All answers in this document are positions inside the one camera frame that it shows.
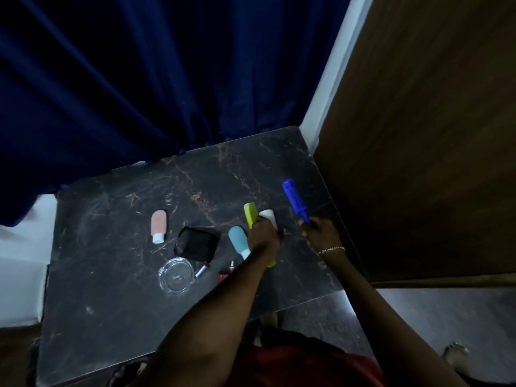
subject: person's right hand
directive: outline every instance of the person's right hand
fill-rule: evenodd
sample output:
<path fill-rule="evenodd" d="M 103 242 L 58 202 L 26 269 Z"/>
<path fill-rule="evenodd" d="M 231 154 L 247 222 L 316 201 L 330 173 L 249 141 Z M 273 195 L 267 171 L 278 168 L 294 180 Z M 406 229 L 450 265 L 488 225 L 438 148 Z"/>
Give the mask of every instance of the person's right hand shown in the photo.
<path fill-rule="evenodd" d="M 310 219 L 317 224 L 318 229 L 313 229 L 303 220 L 299 221 L 299 225 L 303 229 L 303 237 L 313 251 L 319 254 L 322 250 L 332 247 L 342 247 L 339 233 L 331 220 L 319 219 L 318 217 L 310 217 Z M 325 254 L 329 253 L 331 252 L 325 252 L 321 254 L 321 257 L 325 257 Z"/>

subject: hand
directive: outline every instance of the hand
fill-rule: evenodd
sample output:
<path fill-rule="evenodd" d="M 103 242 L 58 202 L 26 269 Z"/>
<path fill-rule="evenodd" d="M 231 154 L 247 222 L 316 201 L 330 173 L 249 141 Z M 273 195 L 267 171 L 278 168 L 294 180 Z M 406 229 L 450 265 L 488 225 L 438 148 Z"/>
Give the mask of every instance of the hand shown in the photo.
<path fill-rule="evenodd" d="M 258 216 L 253 228 L 249 230 L 247 243 L 251 252 L 264 248 L 273 251 L 275 255 L 280 249 L 281 238 L 270 220 Z"/>
<path fill-rule="evenodd" d="M 302 235 L 306 239 L 306 243 L 308 243 L 308 246 L 310 246 L 314 252 L 319 254 L 319 252 L 324 249 L 342 247 L 339 233 L 331 220 L 319 219 L 317 217 L 310 217 L 310 219 L 317 224 L 318 229 L 313 229 L 303 220 L 299 221 L 299 225 L 303 229 Z"/>

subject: glass ashtray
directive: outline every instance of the glass ashtray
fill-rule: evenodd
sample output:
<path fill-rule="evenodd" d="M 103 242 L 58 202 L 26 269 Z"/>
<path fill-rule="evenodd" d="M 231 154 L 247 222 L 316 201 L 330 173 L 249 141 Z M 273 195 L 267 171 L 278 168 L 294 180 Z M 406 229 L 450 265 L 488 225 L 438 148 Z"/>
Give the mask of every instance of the glass ashtray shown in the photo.
<path fill-rule="evenodd" d="M 194 268 L 184 258 L 173 258 L 158 270 L 159 286 L 168 295 L 183 293 L 194 283 Z"/>

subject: white wall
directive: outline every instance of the white wall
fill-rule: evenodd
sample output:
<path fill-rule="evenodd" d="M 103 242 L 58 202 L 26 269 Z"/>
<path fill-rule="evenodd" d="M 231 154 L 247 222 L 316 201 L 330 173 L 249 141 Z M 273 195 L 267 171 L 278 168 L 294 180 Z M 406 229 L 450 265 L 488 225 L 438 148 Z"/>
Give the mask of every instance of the white wall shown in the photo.
<path fill-rule="evenodd" d="M 56 209 L 42 195 L 16 227 L 0 226 L 0 327 L 41 320 Z"/>
<path fill-rule="evenodd" d="M 313 153 L 317 148 L 319 132 L 337 92 L 360 30 L 362 30 L 371 3 L 372 0 L 351 0 L 349 3 L 330 57 L 319 80 L 319 85 L 299 127 L 310 153 Z"/>

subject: person's left hand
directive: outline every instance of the person's left hand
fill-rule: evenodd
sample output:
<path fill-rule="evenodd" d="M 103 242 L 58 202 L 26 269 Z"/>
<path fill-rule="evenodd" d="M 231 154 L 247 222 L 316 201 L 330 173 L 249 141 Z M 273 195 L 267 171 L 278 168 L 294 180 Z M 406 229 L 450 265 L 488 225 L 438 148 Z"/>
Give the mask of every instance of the person's left hand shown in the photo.
<path fill-rule="evenodd" d="M 251 252 L 264 248 L 276 254 L 281 246 L 281 238 L 270 220 L 258 216 L 253 228 L 249 230 L 247 243 Z"/>

